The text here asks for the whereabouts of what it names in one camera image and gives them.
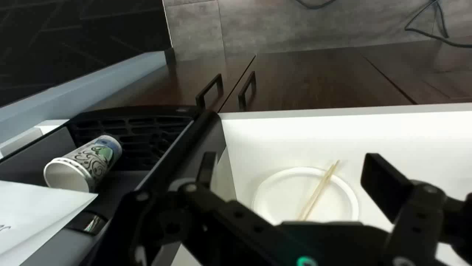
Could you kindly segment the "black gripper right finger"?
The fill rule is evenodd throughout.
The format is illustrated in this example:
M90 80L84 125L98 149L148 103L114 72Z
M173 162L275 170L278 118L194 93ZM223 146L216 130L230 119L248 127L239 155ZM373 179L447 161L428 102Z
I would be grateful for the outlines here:
M381 153L365 155L360 183L396 229L443 229L446 193L431 183L409 179Z

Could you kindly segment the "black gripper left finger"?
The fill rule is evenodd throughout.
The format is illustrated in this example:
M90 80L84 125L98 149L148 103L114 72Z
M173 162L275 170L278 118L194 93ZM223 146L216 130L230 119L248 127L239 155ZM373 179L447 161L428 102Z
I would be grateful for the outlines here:
M216 153L205 152L196 179L183 183L176 192L182 242L216 241L270 242L276 227L238 199L225 199L211 189Z

